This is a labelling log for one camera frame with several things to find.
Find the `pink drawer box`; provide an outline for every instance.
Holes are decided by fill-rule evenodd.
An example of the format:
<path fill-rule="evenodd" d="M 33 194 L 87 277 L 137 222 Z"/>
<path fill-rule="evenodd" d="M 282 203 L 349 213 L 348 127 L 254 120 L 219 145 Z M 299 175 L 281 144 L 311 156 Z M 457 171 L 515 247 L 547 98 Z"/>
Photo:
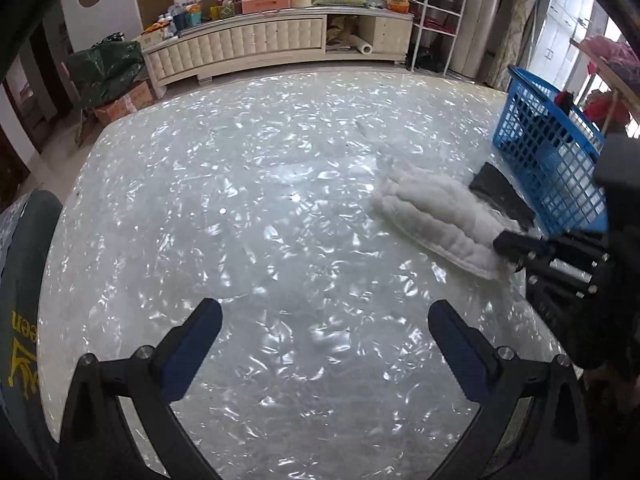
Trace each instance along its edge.
<path fill-rule="evenodd" d="M 289 9 L 289 0 L 242 0 L 242 13 L 264 12 L 265 10 Z"/>

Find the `white metal rack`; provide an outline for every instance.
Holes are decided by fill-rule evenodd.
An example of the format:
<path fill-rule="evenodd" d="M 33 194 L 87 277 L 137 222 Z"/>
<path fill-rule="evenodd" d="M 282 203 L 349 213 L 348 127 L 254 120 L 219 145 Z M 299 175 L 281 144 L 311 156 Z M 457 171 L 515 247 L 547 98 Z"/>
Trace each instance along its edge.
<path fill-rule="evenodd" d="M 414 22 L 414 27 L 418 28 L 418 33 L 415 38 L 414 56 L 412 57 L 411 68 L 409 70 L 413 72 L 415 69 L 415 60 L 418 56 L 418 49 L 420 48 L 420 39 L 422 38 L 422 32 L 424 30 L 429 30 L 431 32 L 436 32 L 437 34 L 444 34 L 445 36 L 450 36 L 453 38 L 453 42 L 451 43 L 451 48 L 449 50 L 449 56 L 447 57 L 447 63 L 444 67 L 444 74 L 446 75 L 447 70 L 449 69 L 449 63 L 451 63 L 451 56 L 453 56 L 453 49 L 456 46 L 458 33 L 460 32 L 460 23 L 462 23 L 462 15 L 465 13 L 466 0 L 462 0 L 462 6 L 460 7 L 460 12 L 453 12 L 452 10 L 449 10 L 449 9 L 443 9 L 441 7 L 433 6 L 429 3 L 429 0 L 424 0 L 423 2 L 420 2 L 418 0 L 409 0 L 409 1 L 411 3 L 417 4 L 422 7 L 422 15 L 420 16 L 420 22 L 419 23 Z M 453 16 L 456 16 L 458 18 L 458 24 L 456 25 L 455 34 L 452 34 L 451 32 L 447 32 L 446 30 L 439 30 L 438 28 L 426 27 L 424 25 L 424 19 L 426 17 L 427 9 L 435 9 L 435 10 L 444 12 L 446 14 L 452 14 Z"/>

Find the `bolt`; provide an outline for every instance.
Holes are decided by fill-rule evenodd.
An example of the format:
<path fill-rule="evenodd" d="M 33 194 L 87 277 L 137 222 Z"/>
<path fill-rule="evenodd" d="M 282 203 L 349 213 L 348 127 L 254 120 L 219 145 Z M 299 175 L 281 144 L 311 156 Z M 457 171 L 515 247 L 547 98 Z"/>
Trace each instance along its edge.
<path fill-rule="evenodd" d="M 501 346 L 498 348 L 498 357 L 500 359 L 504 359 L 505 361 L 511 361 L 516 355 L 516 352 L 513 351 L 508 346 Z"/>
<path fill-rule="evenodd" d="M 80 357 L 80 364 L 82 366 L 88 366 L 91 363 L 94 362 L 95 359 L 95 355 L 93 354 L 84 354 L 83 356 Z"/>
<path fill-rule="evenodd" d="M 152 346 L 144 345 L 136 350 L 135 356 L 138 359 L 149 359 L 153 355 L 154 350 L 155 348 L 153 348 Z"/>
<path fill-rule="evenodd" d="M 556 360 L 558 361 L 559 365 L 562 365 L 562 366 L 571 365 L 571 359 L 569 359 L 568 355 L 564 355 L 564 354 L 557 355 Z"/>

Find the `white fur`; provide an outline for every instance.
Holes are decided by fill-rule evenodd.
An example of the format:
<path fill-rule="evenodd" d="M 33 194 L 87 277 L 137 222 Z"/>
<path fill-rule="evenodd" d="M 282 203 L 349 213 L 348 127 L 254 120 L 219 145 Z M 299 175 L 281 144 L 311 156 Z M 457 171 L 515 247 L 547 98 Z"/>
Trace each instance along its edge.
<path fill-rule="evenodd" d="M 476 276 L 495 280 L 508 268 L 493 242 L 505 229 L 518 231 L 517 222 L 490 211 L 450 176 L 419 168 L 392 170 L 376 189 L 373 204 L 420 245 Z"/>

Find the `patterned curtain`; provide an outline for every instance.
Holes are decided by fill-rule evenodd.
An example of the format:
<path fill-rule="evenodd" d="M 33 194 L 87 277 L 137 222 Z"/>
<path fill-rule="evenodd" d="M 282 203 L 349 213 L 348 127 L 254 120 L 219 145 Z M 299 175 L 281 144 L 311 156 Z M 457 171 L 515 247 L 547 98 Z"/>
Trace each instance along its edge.
<path fill-rule="evenodd" d="M 514 0 L 511 23 L 486 78 L 492 88 L 506 91 L 509 87 L 511 78 L 507 67 L 518 61 L 524 28 L 535 3 L 536 0 Z"/>

